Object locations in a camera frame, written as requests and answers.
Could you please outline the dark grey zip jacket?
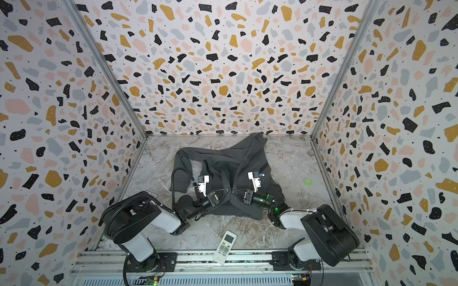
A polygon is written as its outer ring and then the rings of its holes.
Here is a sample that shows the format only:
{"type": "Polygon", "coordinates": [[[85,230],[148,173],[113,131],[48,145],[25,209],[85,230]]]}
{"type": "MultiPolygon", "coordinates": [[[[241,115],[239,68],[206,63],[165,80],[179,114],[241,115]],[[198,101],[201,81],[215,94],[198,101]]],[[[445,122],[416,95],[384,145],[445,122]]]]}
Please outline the dark grey zip jacket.
{"type": "Polygon", "coordinates": [[[243,204],[232,195],[232,190],[254,190],[248,172],[259,172],[265,175],[261,180],[259,192],[275,197],[283,195],[280,185],[271,177],[271,168],[264,150],[266,143],[267,138],[264,138],[262,133],[254,133],[232,147],[222,150],[195,147],[178,150],[171,175],[171,191],[180,192],[182,196],[189,195],[193,200],[199,199],[193,182],[199,176],[209,175],[207,193],[222,188],[231,189],[230,199],[210,212],[210,215],[261,220],[267,211],[243,204]]]}

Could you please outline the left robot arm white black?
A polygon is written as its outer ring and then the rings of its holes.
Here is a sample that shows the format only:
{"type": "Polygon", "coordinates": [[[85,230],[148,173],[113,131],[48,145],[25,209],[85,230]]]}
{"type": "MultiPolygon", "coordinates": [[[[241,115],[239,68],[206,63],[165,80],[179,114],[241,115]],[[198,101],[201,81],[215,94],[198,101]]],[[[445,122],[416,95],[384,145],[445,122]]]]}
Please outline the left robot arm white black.
{"type": "Polygon", "coordinates": [[[198,220],[221,205],[230,192],[228,188],[207,193],[193,200],[189,195],[178,199],[173,209],[162,204],[148,191],[141,191],[109,206],[101,215],[99,225],[104,236],[140,263],[155,255],[156,250],[143,230],[149,225],[178,236],[189,226],[189,220],[198,220]]]}

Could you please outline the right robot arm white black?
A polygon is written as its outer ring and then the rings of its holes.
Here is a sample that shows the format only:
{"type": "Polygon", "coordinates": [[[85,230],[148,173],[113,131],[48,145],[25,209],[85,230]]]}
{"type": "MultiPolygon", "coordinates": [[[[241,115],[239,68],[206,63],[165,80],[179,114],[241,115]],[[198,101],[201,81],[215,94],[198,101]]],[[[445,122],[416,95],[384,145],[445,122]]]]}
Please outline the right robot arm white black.
{"type": "Polygon", "coordinates": [[[275,197],[250,189],[236,189],[232,195],[247,206],[256,206],[268,212],[271,224],[282,230],[305,231],[302,238],[287,249],[287,263],[293,269],[302,269],[314,260],[329,266],[349,262],[349,254],[360,245],[354,231],[328,204],[316,209],[294,209],[285,203],[285,197],[275,197]]]}

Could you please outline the white remote control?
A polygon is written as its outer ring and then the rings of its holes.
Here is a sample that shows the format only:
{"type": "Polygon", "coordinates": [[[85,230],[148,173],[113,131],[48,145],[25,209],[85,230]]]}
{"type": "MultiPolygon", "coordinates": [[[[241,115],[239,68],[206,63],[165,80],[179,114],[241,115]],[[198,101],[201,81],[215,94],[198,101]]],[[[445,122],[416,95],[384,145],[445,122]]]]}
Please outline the white remote control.
{"type": "Polygon", "coordinates": [[[235,243],[237,235],[230,231],[226,231],[223,235],[223,238],[217,247],[214,255],[213,260],[214,262],[218,263],[219,265],[223,266],[230,254],[231,249],[235,243]]]}

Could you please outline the white perforated vent strip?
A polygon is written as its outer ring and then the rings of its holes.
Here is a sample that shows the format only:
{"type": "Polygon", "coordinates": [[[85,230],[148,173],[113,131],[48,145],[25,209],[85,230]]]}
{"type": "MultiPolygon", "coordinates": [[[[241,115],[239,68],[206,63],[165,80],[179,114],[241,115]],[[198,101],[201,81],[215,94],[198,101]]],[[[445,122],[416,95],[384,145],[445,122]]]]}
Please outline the white perforated vent strip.
{"type": "MultiPolygon", "coordinates": [[[[292,286],[290,275],[165,275],[158,282],[129,278],[130,286],[292,286]]],[[[124,286],[122,277],[81,277],[74,286],[124,286]]]]}

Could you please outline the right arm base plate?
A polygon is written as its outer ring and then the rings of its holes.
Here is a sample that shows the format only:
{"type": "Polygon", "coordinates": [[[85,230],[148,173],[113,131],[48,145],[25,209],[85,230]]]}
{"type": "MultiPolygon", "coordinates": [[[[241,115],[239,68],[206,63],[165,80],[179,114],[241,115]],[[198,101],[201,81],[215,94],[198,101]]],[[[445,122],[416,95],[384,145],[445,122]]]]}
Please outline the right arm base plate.
{"type": "Polygon", "coordinates": [[[320,271],[319,260],[301,261],[292,251],[274,251],[271,253],[270,265],[275,271],[320,271]]]}

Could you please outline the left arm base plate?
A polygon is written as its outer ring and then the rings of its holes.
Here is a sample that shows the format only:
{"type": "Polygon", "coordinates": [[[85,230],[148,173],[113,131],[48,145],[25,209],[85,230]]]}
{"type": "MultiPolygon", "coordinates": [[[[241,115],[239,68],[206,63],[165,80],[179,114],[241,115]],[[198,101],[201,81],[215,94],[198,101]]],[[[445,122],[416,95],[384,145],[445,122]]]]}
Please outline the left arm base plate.
{"type": "Polygon", "coordinates": [[[178,253],[154,252],[143,262],[139,262],[132,254],[127,255],[123,266],[124,273],[155,272],[159,274],[174,272],[178,253]]]}

